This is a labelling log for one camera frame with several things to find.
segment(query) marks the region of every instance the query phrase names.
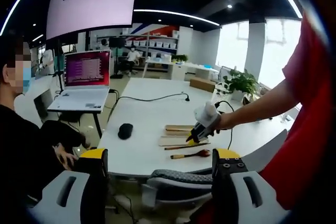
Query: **table leg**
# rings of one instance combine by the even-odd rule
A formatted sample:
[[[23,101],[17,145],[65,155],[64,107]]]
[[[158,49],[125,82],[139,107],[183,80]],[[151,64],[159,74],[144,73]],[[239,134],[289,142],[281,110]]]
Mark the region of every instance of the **table leg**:
[[[148,63],[146,62],[146,64],[145,64],[145,68],[143,69],[142,78],[145,77],[145,74],[146,74],[146,72],[147,72],[147,67],[148,67]]]
[[[101,133],[101,128],[100,128],[100,124],[99,124],[99,120],[98,120],[98,116],[97,116],[97,113],[94,113],[93,114],[93,118],[94,118],[94,122],[96,124],[96,127],[97,127],[97,131],[98,131],[98,135],[99,135],[99,138],[101,138],[101,136],[103,136],[103,134]]]

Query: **floor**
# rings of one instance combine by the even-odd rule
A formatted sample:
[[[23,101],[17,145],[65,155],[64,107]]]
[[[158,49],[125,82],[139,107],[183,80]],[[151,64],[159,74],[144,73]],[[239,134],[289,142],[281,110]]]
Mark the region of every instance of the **floor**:
[[[185,80],[189,80],[192,74],[187,74]],[[132,78],[141,78],[142,71],[139,71],[137,74],[132,75]],[[156,78],[156,79],[167,79],[167,73],[162,72],[147,72],[146,78]],[[125,89],[127,83],[130,78],[124,76],[122,79],[111,79],[110,87],[116,89],[120,92],[120,94]],[[110,108],[113,107],[116,102],[116,96],[114,94],[109,94],[105,109],[103,112],[98,115],[99,123],[101,129],[104,131],[106,127],[108,116],[110,113]],[[77,128],[80,132],[83,132],[86,138],[90,141],[92,147],[97,147],[99,144],[99,136],[96,130],[96,126],[93,120],[93,116],[91,114],[84,114],[81,117],[80,125],[79,123],[72,123],[73,127]],[[77,155],[80,155],[85,150],[83,148],[78,148],[75,150]],[[142,207],[141,204],[141,186],[136,181],[131,180],[114,180],[113,185],[110,191],[114,191],[114,194],[117,196],[112,197],[108,196],[107,205],[109,206],[118,206],[120,213],[116,214],[113,210],[106,210],[106,223],[118,223],[118,224],[126,224],[133,223],[131,217],[127,214],[127,212],[123,209],[127,209],[129,211],[132,201],[132,211],[134,213],[134,218],[139,220],[138,223],[184,223],[188,221],[188,217],[192,212],[195,211],[195,206],[190,207],[186,206],[185,209],[173,208],[173,207],[163,207],[157,209],[156,211],[148,211]]]

